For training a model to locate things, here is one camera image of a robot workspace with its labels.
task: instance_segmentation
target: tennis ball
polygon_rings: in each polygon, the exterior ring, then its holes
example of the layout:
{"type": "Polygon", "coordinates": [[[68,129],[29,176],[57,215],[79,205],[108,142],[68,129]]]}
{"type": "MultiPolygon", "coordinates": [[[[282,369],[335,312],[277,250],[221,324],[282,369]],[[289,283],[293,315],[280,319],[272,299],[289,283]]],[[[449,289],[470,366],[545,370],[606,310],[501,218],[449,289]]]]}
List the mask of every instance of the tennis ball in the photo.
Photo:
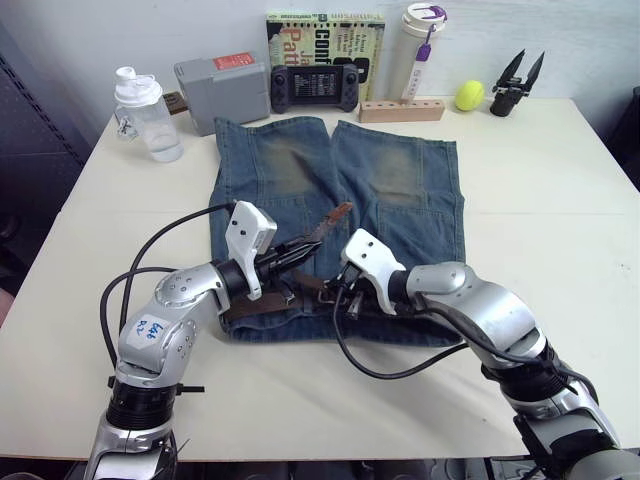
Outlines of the tennis ball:
{"type": "Polygon", "coordinates": [[[473,110],[484,101],[484,86],[477,80],[469,80],[456,93],[456,107],[464,112],[473,110]]]}

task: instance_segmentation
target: book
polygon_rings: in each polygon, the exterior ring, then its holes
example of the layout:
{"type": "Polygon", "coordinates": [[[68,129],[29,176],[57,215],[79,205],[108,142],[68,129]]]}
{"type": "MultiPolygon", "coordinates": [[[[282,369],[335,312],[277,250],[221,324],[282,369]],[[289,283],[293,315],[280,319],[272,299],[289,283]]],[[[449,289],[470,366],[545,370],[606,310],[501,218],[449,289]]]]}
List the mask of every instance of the book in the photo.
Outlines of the book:
{"type": "Polygon", "coordinates": [[[269,13],[271,66],[353,63],[359,72],[359,98],[372,100],[384,26],[379,14],[269,13]]]}

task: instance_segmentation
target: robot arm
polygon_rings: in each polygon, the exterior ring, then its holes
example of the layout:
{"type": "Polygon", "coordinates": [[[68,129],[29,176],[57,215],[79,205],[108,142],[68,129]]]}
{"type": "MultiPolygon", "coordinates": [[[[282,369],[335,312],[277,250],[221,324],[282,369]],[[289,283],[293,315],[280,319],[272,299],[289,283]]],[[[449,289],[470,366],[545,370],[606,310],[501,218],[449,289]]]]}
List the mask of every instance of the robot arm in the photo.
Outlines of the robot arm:
{"type": "Polygon", "coordinates": [[[348,285],[360,276],[368,279],[385,313],[395,315],[396,303],[411,303],[462,335],[482,362],[484,376],[500,384],[525,446],[550,478],[608,479],[640,472],[638,457],[619,450],[587,385],[568,374],[514,293],[459,262],[407,271],[362,229],[349,240],[342,260],[343,272],[352,270],[348,285]]]}
{"type": "Polygon", "coordinates": [[[260,298],[263,283],[321,245],[301,238],[269,249],[276,228],[264,212],[237,202],[225,235],[230,259],[171,273],[128,319],[85,479],[171,477],[173,403],[201,331],[218,321],[233,298],[260,298]]]}

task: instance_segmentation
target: plastic water bottle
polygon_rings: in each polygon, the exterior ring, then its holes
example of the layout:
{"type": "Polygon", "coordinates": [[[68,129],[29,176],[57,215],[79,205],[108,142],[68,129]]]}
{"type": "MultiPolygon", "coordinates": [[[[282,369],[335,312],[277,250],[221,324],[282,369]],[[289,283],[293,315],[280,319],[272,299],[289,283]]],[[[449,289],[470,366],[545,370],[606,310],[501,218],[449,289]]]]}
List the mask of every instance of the plastic water bottle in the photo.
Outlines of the plastic water bottle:
{"type": "Polygon", "coordinates": [[[159,162],[180,158],[184,149],[162,98],[162,87],[153,75],[136,75],[133,67],[118,68],[115,98],[120,137],[142,137],[153,159],[159,162]]]}

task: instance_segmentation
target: jeans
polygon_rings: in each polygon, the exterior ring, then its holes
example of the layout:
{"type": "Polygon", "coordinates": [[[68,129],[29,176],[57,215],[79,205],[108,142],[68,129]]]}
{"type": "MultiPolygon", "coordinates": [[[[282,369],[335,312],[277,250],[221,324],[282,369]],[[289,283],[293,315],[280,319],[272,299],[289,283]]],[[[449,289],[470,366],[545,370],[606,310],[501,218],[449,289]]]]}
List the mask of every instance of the jeans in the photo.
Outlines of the jeans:
{"type": "MultiPolygon", "coordinates": [[[[330,210],[353,209],[300,267],[323,279],[340,271],[340,252],[357,228],[393,251],[407,269],[464,261],[464,232],[455,142],[429,141],[338,123],[329,137],[319,118],[296,117],[257,128],[216,120],[220,170],[211,204],[246,200],[278,224],[276,245],[313,231],[330,210]]],[[[211,217],[213,257],[227,258],[227,213],[211,217]]],[[[335,337],[331,306],[304,298],[301,308],[222,320],[234,339],[250,342],[335,337]]],[[[459,337],[420,318],[343,318],[345,336],[387,343],[446,346],[459,337]]]]}

